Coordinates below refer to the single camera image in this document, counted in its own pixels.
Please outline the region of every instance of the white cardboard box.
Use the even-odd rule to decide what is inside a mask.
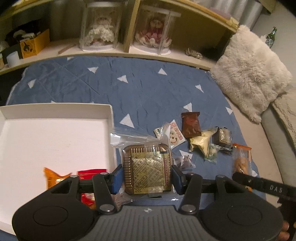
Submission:
[[[12,233],[14,212],[46,190],[43,168],[60,175],[116,166],[110,145],[111,105],[21,104],[0,107],[0,229]]]

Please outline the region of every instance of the blue bedsheet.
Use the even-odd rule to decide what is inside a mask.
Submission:
[[[201,129],[227,127],[234,142],[246,145],[232,110],[210,73],[193,67],[122,57],[60,57],[29,66],[14,87],[7,104],[82,102],[113,107],[116,127],[154,135],[164,122],[176,120],[181,129],[181,113],[199,111]],[[175,156],[188,152],[188,141],[173,149]],[[232,158],[218,154],[217,164],[204,161],[199,150],[192,152],[195,173],[214,179],[231,177]],[[258,173],[252,162],[252,169]],[[211,202],[203,195],[201,208]]]

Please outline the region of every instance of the yellow box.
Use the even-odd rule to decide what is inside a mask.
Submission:
[[[23,58],[28,58],[39,54],[39,52],[44,49],[49,44],[49,42],[49,29],[45,30],[34,39],[20,42]]]

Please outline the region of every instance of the glass display case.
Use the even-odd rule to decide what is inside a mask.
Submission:
[[[154,54],[170,54],[176,17],[181,14],[167,9],[142,5],[137,16],[133,46]]]
[[[103,51],[117,45],[122,2],[88,3],[82,18],[80,48]]]

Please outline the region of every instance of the pillow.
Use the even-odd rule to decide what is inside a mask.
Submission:
[[[292,79],[276,53],[244,25],[231,37],[211,75],[222,92],[257,124]]]

